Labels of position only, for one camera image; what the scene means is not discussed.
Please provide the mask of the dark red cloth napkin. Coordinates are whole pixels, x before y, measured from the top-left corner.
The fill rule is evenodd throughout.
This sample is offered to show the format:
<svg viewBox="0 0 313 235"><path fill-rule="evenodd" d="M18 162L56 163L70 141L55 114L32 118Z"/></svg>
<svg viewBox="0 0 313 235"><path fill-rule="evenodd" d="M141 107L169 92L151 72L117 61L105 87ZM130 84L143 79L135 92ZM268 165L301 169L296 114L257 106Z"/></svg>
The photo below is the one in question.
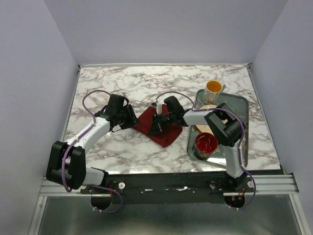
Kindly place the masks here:
<svg viewBox="0 0 313 235"><path fill-rule="evenodd" d="M182 127L177 124L173 124L165 132L149 136L148 133L152 127L152 117L156 113L157 113L156 108L152 107L147 108L138 117L139 125L134 126L133 129L144 134L153 142L165 148L171 145L179 137L179 135L182 132Z"/></svg>

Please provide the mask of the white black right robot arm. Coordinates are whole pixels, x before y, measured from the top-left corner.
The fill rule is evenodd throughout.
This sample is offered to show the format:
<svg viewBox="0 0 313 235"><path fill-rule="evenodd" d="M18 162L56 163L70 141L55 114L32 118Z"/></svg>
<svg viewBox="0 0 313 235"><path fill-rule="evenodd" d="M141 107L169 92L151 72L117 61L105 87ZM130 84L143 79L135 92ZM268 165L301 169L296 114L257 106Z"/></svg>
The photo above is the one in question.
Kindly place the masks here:
<svg viewBox="0 0 313 235"><path fill-rule="evenodd" d="M207 110L170 109L168 114L154 114L148 135L164 133L172 124L181 126L208 125L218 144L225 146L227 153L225 187L235 192L243 186L247 171L243 164L241 143L245 136L245 125L225 103Z"/></svg>

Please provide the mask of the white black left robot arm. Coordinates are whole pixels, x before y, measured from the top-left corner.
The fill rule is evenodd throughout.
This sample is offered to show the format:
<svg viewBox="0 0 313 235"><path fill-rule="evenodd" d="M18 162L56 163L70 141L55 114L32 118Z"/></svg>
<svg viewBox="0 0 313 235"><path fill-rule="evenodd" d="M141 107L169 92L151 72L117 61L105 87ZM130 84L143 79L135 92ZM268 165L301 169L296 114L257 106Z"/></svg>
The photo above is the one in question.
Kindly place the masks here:
<svg viewBox="0 0 313 235"><path fill-rule="evenodd" d="M86 167L87 152L114 127L128 129L139 124L130 104L124 107L106 106L93 115L93 120L66 142L56 141L51 148L46 179L63 185L67 191L91 185L97 193L109 186L107 172Z"/></svg>

